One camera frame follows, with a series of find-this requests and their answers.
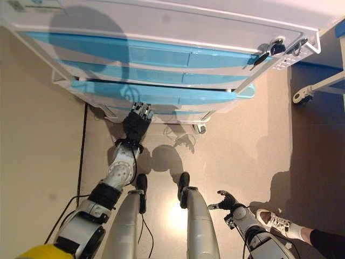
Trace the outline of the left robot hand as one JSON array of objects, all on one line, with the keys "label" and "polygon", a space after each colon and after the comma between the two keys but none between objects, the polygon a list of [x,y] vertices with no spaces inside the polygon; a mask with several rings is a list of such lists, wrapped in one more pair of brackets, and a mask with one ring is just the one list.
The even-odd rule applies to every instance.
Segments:
[{"label": "left robot hand", "polygon": [[135,102],[122,122],[126,140],[133,146],[139,146],[152,121],[151,105]]}]

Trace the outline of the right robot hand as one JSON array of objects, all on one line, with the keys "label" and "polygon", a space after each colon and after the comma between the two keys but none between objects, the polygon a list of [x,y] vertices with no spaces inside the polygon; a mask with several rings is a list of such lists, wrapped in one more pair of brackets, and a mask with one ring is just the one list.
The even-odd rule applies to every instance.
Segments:
[{"label": "right robot hand", "polygon": [[210,204],[207,206],[208,210],[229,210],[234,211],[239,207],[243,207],[244,205],[239,203],[235,197],[230,194],[228,191],[225,190],[218,190],[217,194],[223,196],[223,200],[219,203]]}]

